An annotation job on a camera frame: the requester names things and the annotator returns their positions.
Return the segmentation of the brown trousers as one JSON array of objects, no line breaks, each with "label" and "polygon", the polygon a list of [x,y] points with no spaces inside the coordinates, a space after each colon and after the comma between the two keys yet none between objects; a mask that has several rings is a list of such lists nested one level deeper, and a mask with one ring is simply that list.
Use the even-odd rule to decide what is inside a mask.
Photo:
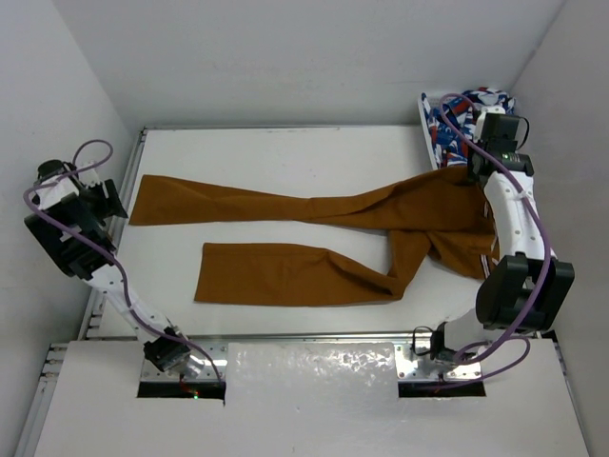
[{"label": "brown trousers", "polygon": [[500,258],[490,205],[462,167],[358,195],[311,198],[147,175],[129,221],[133,226],[295,221],[387,233],[385,273],[327,248],[207,243],[194,293],[199,303],[328,307],[397,301],[426,258],[478,280]]}]

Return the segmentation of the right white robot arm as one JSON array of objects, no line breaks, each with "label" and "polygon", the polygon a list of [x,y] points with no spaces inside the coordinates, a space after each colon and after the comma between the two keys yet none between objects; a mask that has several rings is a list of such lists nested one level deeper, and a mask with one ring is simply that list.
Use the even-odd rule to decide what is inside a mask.
[{"label": "right white robot arm", "polygon": [[572,264],[557,259],[534,198],[534,169],[518,152],[522,118],[499,106],[481,109],[467,159],[467,176],[478,184],[494,218],[499,262],[476,296],[475,317],[485,330],[501,332],[454,350],[445,344],[446,325],[431,334],[427,359],[441,377],[461,365],[478,363],[506,342],[530,342],[530,334],[553,324],[575,280]]}]

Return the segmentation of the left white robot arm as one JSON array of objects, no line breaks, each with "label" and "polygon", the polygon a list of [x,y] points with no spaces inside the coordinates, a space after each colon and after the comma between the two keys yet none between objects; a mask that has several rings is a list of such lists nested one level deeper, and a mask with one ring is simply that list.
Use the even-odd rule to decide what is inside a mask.
[{"label": "left white robot arm", "polygon": [[118,265],[107,220],[127,217],[111,179],[93,169],[49,160],[38,167],[33,189],[25,195],[32,214],[25,225],[53,263],[104,296],[143,345],[145,359],[157,370],[193,380],[205,366],[204,355],[162,312],[145,304]]}]

